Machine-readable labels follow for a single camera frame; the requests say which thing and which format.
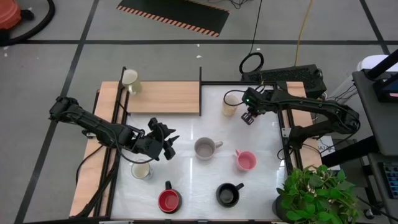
red bucket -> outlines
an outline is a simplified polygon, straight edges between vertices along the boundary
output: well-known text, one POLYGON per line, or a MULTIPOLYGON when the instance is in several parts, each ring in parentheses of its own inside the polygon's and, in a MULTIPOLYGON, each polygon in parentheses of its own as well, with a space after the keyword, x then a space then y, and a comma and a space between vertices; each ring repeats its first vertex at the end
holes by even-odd
POLYGON ((14 0, 0 0, 0 29, 10 29, 21 19, 21 10, 14 0))

yellow cable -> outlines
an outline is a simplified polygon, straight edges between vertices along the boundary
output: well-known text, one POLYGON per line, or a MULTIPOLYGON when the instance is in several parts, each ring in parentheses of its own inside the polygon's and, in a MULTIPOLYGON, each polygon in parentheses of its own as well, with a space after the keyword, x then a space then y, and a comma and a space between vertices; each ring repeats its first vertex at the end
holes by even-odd
POLYGON ((304 26, 305 26, 305 23, 307 21, 307 17, 310 14, 312 2, 313 2, 313 0, 310 0, 310 4, 308 5, 307 13, 305 14, 305 17, 304 17, 303 25, 301 26, 301 29, 300 29, 300 34, 298 35, 297 48, 296 48, 296 58, 294 60, 294 66, 296 66, 297 60, 299 59, 301 34, 302 34, 303 30, 304 30, 304 26))

keyboard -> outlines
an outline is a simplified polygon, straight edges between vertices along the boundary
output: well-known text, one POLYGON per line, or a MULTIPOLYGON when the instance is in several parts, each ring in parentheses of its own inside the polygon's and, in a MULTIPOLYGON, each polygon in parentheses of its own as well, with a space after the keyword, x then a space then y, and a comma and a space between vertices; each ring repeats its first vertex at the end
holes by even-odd
POLYGON ((398 199, 398 163, 380 162, 379 166, 390 198, 398 199))

red mug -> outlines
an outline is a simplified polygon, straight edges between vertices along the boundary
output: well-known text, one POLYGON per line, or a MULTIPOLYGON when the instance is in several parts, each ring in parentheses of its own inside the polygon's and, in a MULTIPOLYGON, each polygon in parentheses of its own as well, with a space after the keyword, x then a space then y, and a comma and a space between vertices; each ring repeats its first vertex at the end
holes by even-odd
POLYGON ((236 155, 238 156, 237 165, 239 170, 249 171, 256 166, 257 159, 252 152, 249 151, 241 152, 240 150, 235 150, 235 151, 236 155))
POLYGON ((157 204, 164 213, 175 213, 182 204, 182 198, 178 191, 172 188, 170 181, 166 181, 166 189, 160 193, 157 204))

beige cup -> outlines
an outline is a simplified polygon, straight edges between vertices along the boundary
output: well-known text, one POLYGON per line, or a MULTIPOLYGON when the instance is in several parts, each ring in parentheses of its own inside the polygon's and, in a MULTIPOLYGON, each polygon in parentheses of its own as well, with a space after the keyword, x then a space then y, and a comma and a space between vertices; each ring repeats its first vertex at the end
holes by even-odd
POLYGON ((138 73, 133 69, 126 69, 123 72, 122 84, 132 95, 142 90, 141 82, 138 79, 138 73))
MULTIPOLYGON (((238 98, 236 96, 227 95, 225 97, 225 102, 227 102, 230 105, 236 105, 236 104, 239 103, 239 100, 238 100, 238 98)), ((223 99, 223 114, 225 116, 234 115, 235 111, 236 111, 236 108, 238 108, 238 106, 230 106, 230 105, 227 105, 225 102, 224 102, 224 99, 223 99)))

